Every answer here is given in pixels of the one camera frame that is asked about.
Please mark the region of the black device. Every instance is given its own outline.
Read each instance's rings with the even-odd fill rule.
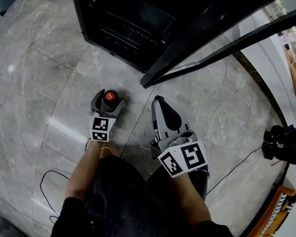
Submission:
[[[296,25],[296,11],[196,65],[166,74],[192,53],[274,0],[74,0],[84,39],[141,71],[147,88],[204,68]]]

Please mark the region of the person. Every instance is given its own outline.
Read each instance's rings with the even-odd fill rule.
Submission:
[[[286,131],[285,128],[274,125],[271,130],[264,133],[265,142],[262,145],[264,158],[284,160],[296,165],[296,129]],[[279,148],[277,143],[284,144]]]
[[[145,182],[109,143],[89,143],[65,197],[52,237],[232,236],[212,222],[188,174],[172,179],[161,166]]]

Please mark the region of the white wall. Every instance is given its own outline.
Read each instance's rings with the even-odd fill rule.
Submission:
[[[239,24],[240,35],[269,22],[263,10],[259,10]],[[262,40],[243,50],[243,54],[261,75],[285,117],[288,125],[296,127],[296,98],[289,64],[277,35]]]

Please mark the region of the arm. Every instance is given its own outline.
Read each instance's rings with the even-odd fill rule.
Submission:
[[[188,225],[196,226],[201,222],[212,220],[205,202],[187,173],[173,178],[172,185]]]
[[[85,194],[93,182],[100,159],[103,142],[91,141],[87,151],[75,167],[66,187],[66,198],[85,199]]]

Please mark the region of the marble floor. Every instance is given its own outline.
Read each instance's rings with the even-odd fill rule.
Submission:
[[[215,42],[189,58],[205,57]],[[50,169],[70,176],[89,137],[89,104],[102,88],[125,97],[113,140],[121,157],[147,179],[151,101],[162,95],[188,114],[209,159],[211,189],[262,142],[279,120],[233,58],[144,89],[142,74],[84,41],[73,0],[17,0],[0,18],[0,217],[29,236],[51,233],[54,213],[39,184]],[[283,164],[255,152],[206,198],[212,218],[238,236],[252,220]],[[42,189],[59,212],[67,180],[48,173]]]

